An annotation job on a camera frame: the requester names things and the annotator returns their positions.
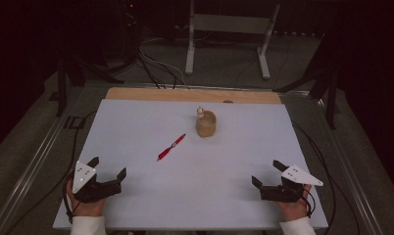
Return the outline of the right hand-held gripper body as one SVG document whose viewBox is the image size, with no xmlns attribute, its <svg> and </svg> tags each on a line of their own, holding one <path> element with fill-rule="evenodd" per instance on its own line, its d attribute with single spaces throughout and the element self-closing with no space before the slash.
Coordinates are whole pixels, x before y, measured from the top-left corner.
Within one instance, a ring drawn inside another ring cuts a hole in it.
<svg viewBox="0 0 394 235">
<path fill-rule="evenodd" d="M 277 186 L 265 186 L 260 190 L 261 199 L 282 203 L 295 203 L 302 196 L 306 184 L 322 186 L 323 182 L 297 165 L 288 165 L 281 172 L 281 183 Z"/>
</svg>

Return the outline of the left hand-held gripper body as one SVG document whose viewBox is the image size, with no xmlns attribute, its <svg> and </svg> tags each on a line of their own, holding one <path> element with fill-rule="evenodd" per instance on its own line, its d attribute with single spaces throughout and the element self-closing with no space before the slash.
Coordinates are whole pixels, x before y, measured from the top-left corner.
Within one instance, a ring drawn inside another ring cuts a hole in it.
<svg viewBox="0 0 394 235">
<path fill-rule="evenodd" d="M 72 191 L 78 201 L 89 204 L 120 194 L 122 186 L 117 178 L 107 182 L 98 182 L 95 167 L 92 168 L 77 161 L 74 168 Z"/>
</svg>

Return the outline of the person's right hand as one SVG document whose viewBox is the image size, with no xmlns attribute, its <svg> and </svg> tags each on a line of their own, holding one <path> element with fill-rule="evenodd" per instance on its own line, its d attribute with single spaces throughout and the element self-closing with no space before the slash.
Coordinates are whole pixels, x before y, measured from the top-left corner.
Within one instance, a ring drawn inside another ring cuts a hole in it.
<svg viewBox="0 0 394 235">
<path fill-rule="evenodd" d="M 295 203 L 277 202 L 284 221 L 292 221 L 308 215 L 308 196 L 311 188 L 311 185 L 306 184 L 304 186 L 303 196 Z"/>
</svg>

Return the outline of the wooden table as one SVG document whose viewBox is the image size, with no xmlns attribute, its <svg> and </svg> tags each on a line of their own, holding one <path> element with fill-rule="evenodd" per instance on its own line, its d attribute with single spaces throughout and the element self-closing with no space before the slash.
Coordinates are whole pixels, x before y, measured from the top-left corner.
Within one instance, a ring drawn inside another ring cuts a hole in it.
<svg viewBox="0 0 394 235">
<path fill-rule="evenodd" d="M 113 87 L 106 99 L 170 101 L 170 102 L 209 102 L 236 104 L 280 104 L 279 95 L 274 92 L 203 90 L 203 89 L 157 89 Z"/>
</svg>

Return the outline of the person's left hand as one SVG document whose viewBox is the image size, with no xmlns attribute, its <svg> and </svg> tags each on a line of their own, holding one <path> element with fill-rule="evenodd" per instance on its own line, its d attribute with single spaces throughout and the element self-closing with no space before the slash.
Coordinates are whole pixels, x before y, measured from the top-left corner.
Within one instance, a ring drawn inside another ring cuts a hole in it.
<svg viewBox="0 0 394 235">
<path fill-rule="evenodd" d="M 106 203 L 105 199 L 101 199 L 98 202 L 85 204 L 78 201 L 74 197 L 73 189 L 73 181 L 69 180 L 67 182 L 67 195 L 71 201 L 72 211 L 74 216 L 102 216 L 103 209 Z"/>
</svg>

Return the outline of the white table board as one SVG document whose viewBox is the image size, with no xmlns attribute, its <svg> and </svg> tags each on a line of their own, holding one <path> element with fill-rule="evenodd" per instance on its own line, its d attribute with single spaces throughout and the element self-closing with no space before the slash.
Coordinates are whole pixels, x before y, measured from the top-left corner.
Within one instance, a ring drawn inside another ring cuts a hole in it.
<svg viewBox="0 0 394 235">
<path fill-rule="evenodd" d="M 126 168 L 120 194 L 109 198 L 109 229 L 263 230 L 282 215 L 264 201 L 252 177 L 280 183 L 274 160 L 307 166 L 286 108 L 273 104 L 206 103 L 217 117 L 213 136 L 196 132 L 198 102 L 105 99 L 79 159 L 99 158 L 99 181 Z M 158 155 L 184 139 L 160 161 Z"/>
</svg>

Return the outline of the aluminium floor rail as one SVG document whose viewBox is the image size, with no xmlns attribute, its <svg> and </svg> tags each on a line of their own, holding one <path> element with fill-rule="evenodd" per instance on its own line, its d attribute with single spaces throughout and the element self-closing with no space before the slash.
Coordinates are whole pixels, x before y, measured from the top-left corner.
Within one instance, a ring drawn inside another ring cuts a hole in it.
<svg viewBox="0 0 394 235">
<path fill-rule="evenodd" d="M 329 226 L 319 235 L 394 235 L 394 186 L 343 93 L 336 95 L 334 123 L 322 100 L 305 92 L 281 96 L 317 189 Z"/>
<path fill-rule="evenodd" d="M 68 118 L 90 123 L 105 91 L 73 88 L 68 107 L 46 91 L 0 145 L 0 235 L 70 235 L 53 227 L 62 203 L 61 178 L 79 155 L 88 126 L 70 129 Z"/>
</svg>

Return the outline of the black tripod stand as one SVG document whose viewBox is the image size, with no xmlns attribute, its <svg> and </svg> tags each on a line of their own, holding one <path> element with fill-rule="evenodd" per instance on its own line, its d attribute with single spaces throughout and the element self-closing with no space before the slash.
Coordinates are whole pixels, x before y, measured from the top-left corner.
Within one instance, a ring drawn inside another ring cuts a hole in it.
<svg viewBox="0 0 394 235">
<path fill-rule="evenodd" d="M 69 0 L 55 33 L 58 116 L 68 104 L 67 84 L 84 85 L 86 73 L 120 82 L 115 74 L 133 63 L 138 48 L 134 11 L 129 0 Z"/>
<path fill-rule="evenodd" d="M 305 83 L 314 81 L 309 96 L 317 100 L 326 96 L 325 119 L 331 129 L 335 128 L 334 113 L 340 62 L 339 46 L 340 43 L 334 40 L 329 32 L 326 33 L 304 74 L 294 82 L 273 90 L 278 93 L 287 93 Z"/>
</svg>

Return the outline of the white metal stand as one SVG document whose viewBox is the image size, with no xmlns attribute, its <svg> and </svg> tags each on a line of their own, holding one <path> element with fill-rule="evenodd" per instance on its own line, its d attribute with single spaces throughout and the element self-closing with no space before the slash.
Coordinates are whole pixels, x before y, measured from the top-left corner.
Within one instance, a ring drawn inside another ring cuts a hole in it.
<svg viewBox="0 0 394 235">
<path fill-rule="evenodd" d="M 215 32 L 237 32 L 262 34 L 263 44 L 257 48 L 257 56 L 263 79 L 270 79 L 271 73 L 267 62 L 267 49 L 271 40 L 280 4 L 274 3 L 268 18 L 253 18 L 227 15 L 208 15 L 195 12 L 195 0 L 190 0 L 188 49 L 185 62 L 185 73 L 192 74 L 194 68 L 194 32 L 196 30 Z"/>
</svg>

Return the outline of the beige pen holder with figurine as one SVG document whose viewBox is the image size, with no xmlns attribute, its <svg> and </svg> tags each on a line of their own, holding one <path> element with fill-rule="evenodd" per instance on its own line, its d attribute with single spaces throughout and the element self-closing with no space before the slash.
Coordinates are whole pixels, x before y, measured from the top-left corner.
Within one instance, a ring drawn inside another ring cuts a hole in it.
<svg viewBox="0 0 394 235">
<path fill-rule="evenodd" d="M 201 138 L 211 137 L 215 134 L 217 117 L 212 111 L 197 109 L 196 131 Z"/>
</svg>

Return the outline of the red pen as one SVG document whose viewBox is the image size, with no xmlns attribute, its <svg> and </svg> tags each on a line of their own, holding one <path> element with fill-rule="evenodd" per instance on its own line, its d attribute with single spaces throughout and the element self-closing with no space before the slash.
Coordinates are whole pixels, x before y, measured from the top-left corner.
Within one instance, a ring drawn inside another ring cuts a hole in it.
<svg viewBox="0 0 394 235">
<path fill-rule="evenodd" d="M 157 161 L 162 160 L 162 159 L 171 151 L 171 149 L 175 148 L 175 146 L 178 145 L 178 144 L 184 139 L 185 136 L 186 136 L 185 133 L 182 134 L 182 135 L 180 135 L 173 143 L 171 143 L 171 144 L 169 145 L 168 148 L 166 148 L 164 151 L 162 151 L 162 152 L 158 155 Z"/>
</svg>

